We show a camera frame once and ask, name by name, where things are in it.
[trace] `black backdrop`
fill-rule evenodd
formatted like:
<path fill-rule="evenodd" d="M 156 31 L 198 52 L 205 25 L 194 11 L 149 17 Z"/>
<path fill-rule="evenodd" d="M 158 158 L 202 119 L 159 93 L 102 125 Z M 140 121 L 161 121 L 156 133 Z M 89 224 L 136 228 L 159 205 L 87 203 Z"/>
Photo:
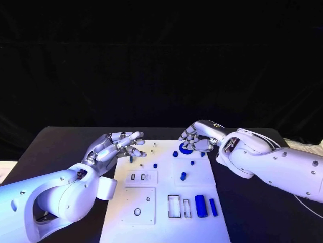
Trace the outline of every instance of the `black backdrop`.
<path fill-rule="evenodd" d="M 323 2 L 0 1 L 0 159 L 45 126 L 323 138 Z"/>

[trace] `white robotic arm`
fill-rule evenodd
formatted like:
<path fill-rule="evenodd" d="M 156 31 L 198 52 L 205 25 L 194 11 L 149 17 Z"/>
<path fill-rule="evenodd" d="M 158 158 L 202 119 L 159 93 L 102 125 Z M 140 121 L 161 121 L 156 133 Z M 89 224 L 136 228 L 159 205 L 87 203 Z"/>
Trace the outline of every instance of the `white robotic arm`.
<path fill-rule="evenodd" d="M 195 122 L 181 135 L 187 149 L 208 152 L 220 146 L 217 161 L 243 178 L 257 175 L 289 193 L 323 203 L 323 157 L 280 148 L 264 135 L 246 129 L 226 133 L 213 121 Z"/>
<path fill-rule="evenodd" d="M 146 157 L 130 144 L 143 144 L 142 132 L 104 134 L 83 162 L 67 170 L 0 187 L 0 242 L 40 242 L 84 218 L 96 198 L 113 199 L 117 181 L 102 177 L 125 156 Z M 42 220 L 37 208 L 51 213 Z"/>

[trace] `white board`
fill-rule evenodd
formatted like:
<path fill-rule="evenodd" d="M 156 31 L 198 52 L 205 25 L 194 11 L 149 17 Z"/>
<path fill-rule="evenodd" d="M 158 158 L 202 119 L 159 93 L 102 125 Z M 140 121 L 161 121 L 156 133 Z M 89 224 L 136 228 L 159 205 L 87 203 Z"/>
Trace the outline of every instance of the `white board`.
<path fill-rule="evenodd" d="M 182 154 L 179 158 L 175 158 L 172 156 L 174 152 L 178 151 L 181 154 L 179 145 L 179 141 L 146 140 L 146 144 L 139 146 L 139 150 L 148 153 L 148 157 L 135 158 L 133 163 L 130 163 L 129 158 L 119 159 L 115 175 L 117 188 L 115 198 L 109 202 L 100 242 L 231 242 L 208 155 L 201 157 L 201 153 L 195 151 L 191 155 Z M 182 171 L 187 169 L 191 170 L 185 182 L 191 183 L 181 186 L 178 184 L 181 174 L 178 175 L 179 172 L 177 170 Z M 136 215 L 132 215 L 132 218 L 129 218 L 129 223 L 122 221 L 125 212 L 132 213 L 139 204 L 133 204 L 128 202 L 130 200 L 126 200 L 126 190 L 132 189 L 132 184 L 126 184 L 129 181 L 126 179 L 132 176 L 132 171 L 158 172 L 158 183 L 153 184 L 155 222 L 151 225 L 145 224 L 148 223 L 146 221 L 140 223 Z M 149 189 L 152 186 L 139 184 L 136 187 Z M 181 218 L 169 218 L 169 195 L 179 195 Z M 204 195 L 207 199 L 210 216 L 205 218 L 200 218 L 197 214 L 197 195 Z M 139 201 L 140 199 L 138 198 L 145 200 L 146 195 L 139 192 L 135 197 Z M 211 198 L 215 200 L 218 217 L 213 215 Z M 189 200 L 191 218 L 185 217 L 185 199 Z"/>

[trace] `round hole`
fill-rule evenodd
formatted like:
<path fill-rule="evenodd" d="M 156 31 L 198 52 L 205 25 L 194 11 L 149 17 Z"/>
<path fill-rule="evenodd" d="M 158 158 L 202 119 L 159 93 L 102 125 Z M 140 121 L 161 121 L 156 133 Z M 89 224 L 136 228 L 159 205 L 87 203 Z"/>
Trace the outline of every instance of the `round hole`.
<path fill-rule="evenodd" d="M 139 208 L 135 209 L 135 215 L 139 216 L 142 214 L 142 210 Z"/>

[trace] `hole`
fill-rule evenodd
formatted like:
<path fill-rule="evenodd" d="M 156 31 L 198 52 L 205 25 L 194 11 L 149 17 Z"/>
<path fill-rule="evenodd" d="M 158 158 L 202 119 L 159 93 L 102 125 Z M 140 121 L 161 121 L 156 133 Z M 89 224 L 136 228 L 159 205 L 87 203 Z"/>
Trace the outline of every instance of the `hole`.
<path fill-rule="evenodd" d="M 11 207 L 12 207 L 12 210 L 17 211 L 18 210 L 18 200 L 12 200 L 11 202 Z"/>
<path fill-rule="evenodd" d="M 139 216 L 142 214 L 142 210 L 139 208 L 135 209 L 135 215 Z"/>

